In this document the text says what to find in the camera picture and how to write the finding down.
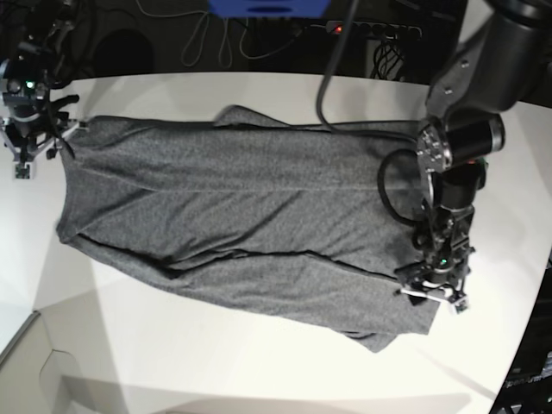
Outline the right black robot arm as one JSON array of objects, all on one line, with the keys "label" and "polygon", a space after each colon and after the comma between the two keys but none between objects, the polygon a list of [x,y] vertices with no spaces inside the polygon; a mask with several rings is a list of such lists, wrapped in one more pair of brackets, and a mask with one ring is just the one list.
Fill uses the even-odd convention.
[{"label": "right black robot arm", "polygon": [[[78,60],[66,57],[64,43],[82,11],[90,18],[89,34]],[[53,100],[53,91],[66,88],[77,76],[90,52],[97,29],[95,1],[39,1],[30,8],[17,43],[1,62],[1,144],[13,156],[16,179],[33,175],[40,154],[51,160],[61,150],[73,154],[67,139],[85,129],[86,122],[64,110],[79,95]]]}]

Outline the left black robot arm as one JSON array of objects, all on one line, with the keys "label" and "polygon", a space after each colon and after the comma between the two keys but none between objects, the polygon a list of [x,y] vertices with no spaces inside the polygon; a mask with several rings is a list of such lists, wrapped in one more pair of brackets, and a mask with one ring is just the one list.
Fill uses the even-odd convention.
[{"label": "left black robot arm", "polygon": [[396,269],[400,294],[467,308],[469,231],[489,154],[505,145],[501,115],[528,88],[551,32],[549,1],[492,1],[492,13],[430,85],[414,153],[422,212],[412,225],[421,259]]}]

